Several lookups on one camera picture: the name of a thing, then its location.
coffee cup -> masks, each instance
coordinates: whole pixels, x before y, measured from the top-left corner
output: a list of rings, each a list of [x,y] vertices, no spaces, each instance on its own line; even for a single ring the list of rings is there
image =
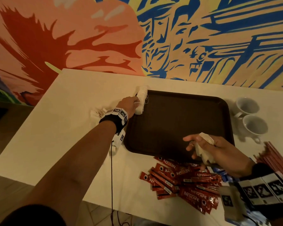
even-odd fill
[[[240,118],[238,129],[243,136],[251,137],[257,144],[261,143],[260,136],[268,132],[267,123],[253,114]]]
[[[236,118],[255,114],[260,110],[258,103],[251,98],[238,98],[232,109]]]

floor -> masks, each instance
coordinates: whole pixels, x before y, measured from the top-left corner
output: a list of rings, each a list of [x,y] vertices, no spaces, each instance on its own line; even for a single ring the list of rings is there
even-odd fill
[[[0,107],[8,108],[8,112],[0,120],[0,153],[12,139],[22,123],[32,111],[32,107],[0,103]],[[13,210],[19,202],[32,190],[33,186],[0,177],[0,222]],[[76,226],[111,226],[111,209],[83,201],[80,205]],[[133,225],[135,216],[119,212],[121,223]],[[113,223],[119,225],[117,212],[113,212]]]

painted wall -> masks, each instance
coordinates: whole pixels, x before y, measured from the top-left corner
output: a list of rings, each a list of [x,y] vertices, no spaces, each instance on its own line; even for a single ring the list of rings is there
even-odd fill
[[[283,90],[283,0],[0,0],[0,100],[62,68]]]

white table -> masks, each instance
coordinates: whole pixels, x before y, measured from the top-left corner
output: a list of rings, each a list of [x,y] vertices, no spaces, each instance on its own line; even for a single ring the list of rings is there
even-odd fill
[[[92,107],[116,106],[133,96],[137,86],[151,90],[209,95],[234,101],[238,97],[255,99],[258,115],[269,125],[262,137],[271,141],[283,156],[283,92],[222,86],[169,79],[64,69],[0,155],[0,176],[36,185],[43,175],[91,129]],[[248,156],[258,154],[262,145],[247,138],[235,144]],[[114,209],[172,226],[230,225],[224,221],[219,204],[211,215],[202,215],[181,198],[156,200],[150,185],[139,180],[156,161],[134,154],[122,146],[113,156]],[[111,207],[110,157],[107,156],[84,200]]]

wall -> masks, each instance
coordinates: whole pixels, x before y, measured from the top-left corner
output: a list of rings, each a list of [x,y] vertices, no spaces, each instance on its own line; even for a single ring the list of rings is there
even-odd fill
[[[283,90],[283,0],[0,0],[0,100],[62,68]]]

